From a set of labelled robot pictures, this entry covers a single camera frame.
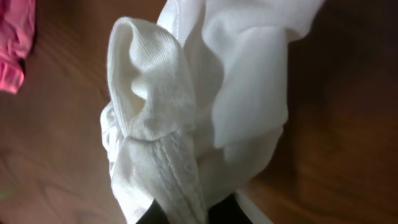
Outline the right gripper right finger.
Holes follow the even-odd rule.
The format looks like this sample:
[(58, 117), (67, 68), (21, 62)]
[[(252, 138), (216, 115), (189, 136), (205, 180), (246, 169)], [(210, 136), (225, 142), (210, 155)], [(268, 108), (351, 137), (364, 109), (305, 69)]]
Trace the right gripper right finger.
[(252, 221), (243, 212), (236, 200), (236, 195), (231, 194), (224, 200), (212, 206), (208, 211), (209, 224), (252, 224)]

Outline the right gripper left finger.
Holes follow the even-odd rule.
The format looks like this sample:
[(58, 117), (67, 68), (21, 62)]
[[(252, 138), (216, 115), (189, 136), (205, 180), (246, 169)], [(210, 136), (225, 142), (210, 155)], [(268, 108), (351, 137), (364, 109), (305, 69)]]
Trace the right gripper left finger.
[(169, 224), (169, 221), (159, 203), (154, 200), (136, 224)]

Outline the white t-shirt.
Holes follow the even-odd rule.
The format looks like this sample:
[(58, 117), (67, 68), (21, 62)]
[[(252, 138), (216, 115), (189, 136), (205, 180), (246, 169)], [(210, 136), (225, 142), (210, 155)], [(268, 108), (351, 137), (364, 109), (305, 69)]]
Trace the white t-shirt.
[(155, 23), (114, 23), (100, 125), (128, 223), (154, 200), (169, 223), (208, 223), (231, 194), (252, 223), (269, 223), (241, 188), (273, 156), (289, 115), (289, 44), (308, 34), (321, 6), (167, 1)]

